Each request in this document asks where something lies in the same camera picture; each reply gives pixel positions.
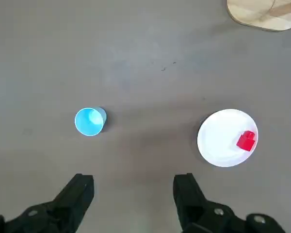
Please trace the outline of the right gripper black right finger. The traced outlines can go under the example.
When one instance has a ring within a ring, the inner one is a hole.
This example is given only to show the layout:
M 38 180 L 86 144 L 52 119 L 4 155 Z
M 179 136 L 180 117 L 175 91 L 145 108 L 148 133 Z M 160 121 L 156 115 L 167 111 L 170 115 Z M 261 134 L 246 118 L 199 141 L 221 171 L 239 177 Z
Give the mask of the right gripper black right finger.
M 284 233 L 272 217 L 253 213 L 237 217 L 226 205 L 207 200 L 193 174 L 175 175 L 173 197 L 183 233 Z

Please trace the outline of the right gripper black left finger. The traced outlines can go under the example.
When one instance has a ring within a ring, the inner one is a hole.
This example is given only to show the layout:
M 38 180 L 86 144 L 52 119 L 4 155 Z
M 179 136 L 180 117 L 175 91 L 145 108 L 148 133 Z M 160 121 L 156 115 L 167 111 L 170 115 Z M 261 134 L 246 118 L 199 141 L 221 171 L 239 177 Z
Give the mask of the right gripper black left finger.
M 93 176 L 76 174 L 54 200 L 31 206 L 9 221 L 0 215 L 0 233 L 75 233 L 94 193 Z

